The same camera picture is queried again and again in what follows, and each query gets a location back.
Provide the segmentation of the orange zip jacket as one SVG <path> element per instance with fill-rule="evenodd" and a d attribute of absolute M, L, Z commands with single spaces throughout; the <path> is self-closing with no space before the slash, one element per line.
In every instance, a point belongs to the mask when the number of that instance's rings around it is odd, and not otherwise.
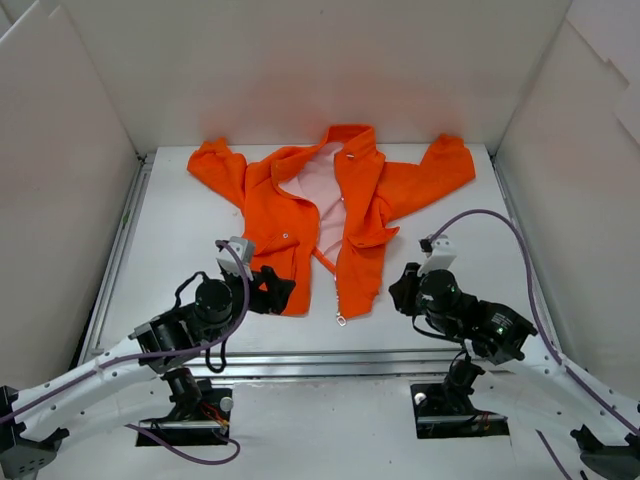
<path fill-rule="evenodd" d="M 382 284 L 394 221 L 421 210 L 473 181 L 464 141 L 440 135 L 419 163 L 394 162 L 378 149 L 369 125 L 328 128 L 313 146 L 282 147 L 258 162 L 233 152 L 225 139 L 203 143 L 188 172 L 244 218 L 244 238 L 255 245 L 254 270 L 271 267 L 295 287 L 284 310 L 310 308 L 312 268 L 333 274 L 337 316 L 371 312 Z"/>

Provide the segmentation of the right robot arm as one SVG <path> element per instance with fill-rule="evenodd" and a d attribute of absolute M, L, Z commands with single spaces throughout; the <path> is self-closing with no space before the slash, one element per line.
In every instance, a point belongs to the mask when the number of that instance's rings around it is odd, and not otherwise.
<path fill-rule="evenodd" d="M 468 431 L 494 413 L 575 445 L 581 462 L 606 479 L 639 476 L 639 403 L 544 342 L 512 308 L 463 292 L 446 269 L 409 263 L 389 293 L 395 309 L 461 346 L 444 380 L 413 391 L 419 430 Z"/>

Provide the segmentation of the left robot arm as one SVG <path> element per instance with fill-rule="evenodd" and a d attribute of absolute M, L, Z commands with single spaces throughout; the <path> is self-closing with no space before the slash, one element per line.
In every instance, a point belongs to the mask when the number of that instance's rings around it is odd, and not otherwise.
<path fill-rule="evenodd" d="M 194 299 L 136 327 L 103 354 L 36 387 L 1 389 L 1 472 L 20 479 L 66 446 L 140 420 L 191 418 L 200 392 L 187 363 L 224 347 L 248 312 L 281 314 L 295 283 L 264 266 L 192 275 Z"/>

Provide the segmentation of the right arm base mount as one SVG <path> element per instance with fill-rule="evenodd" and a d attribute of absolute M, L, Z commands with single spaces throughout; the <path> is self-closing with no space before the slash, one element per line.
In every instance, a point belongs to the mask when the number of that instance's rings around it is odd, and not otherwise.
<path fill-rule="evenodd" d="M 470 396 L 473 382 L 485 371 L 465 351 L 459 352 L 440 383 L 410 386 L 418 439 L 469 439 L 509 436 L 507 419 L 477 409 Z"/>

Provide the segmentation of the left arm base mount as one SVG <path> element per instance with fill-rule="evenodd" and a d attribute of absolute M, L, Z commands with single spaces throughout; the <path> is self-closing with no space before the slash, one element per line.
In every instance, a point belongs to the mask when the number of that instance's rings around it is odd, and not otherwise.
<path fill-rule="evenodd" d="M 196 380 L 188 368 L 162 377 L 169 386 L 171 410 L 138 425 L 173 447 L 222 446 L 228 444 L 232 389 L 214 387 L 209 379 Z"/>

